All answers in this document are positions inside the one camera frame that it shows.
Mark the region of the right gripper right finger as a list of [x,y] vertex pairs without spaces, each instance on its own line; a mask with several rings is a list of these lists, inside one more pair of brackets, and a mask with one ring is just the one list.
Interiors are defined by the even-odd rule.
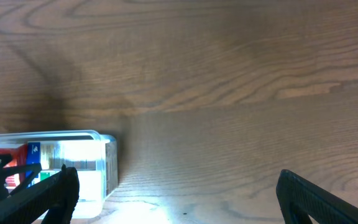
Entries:
[[285,223],[358,223],[358,208],[284,169],[276,195]]

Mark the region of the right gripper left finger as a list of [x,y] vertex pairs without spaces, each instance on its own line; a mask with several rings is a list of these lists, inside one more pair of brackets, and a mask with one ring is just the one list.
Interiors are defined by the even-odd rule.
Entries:
[[79,199],[80,183],[74,167],[63,166],[53,176],[0,202],[0,223],[70,223]]

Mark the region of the blue fever patch box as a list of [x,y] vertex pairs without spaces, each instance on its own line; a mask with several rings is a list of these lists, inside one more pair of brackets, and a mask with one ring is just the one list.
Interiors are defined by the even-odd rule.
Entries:
[[29,142],[26,163],[42,167],[31,184],[56,174],[62,166],[74,167],[81,181],[100,180],[101,172],[96,169],[100,153],[92,150],[95,146],[92,140]]

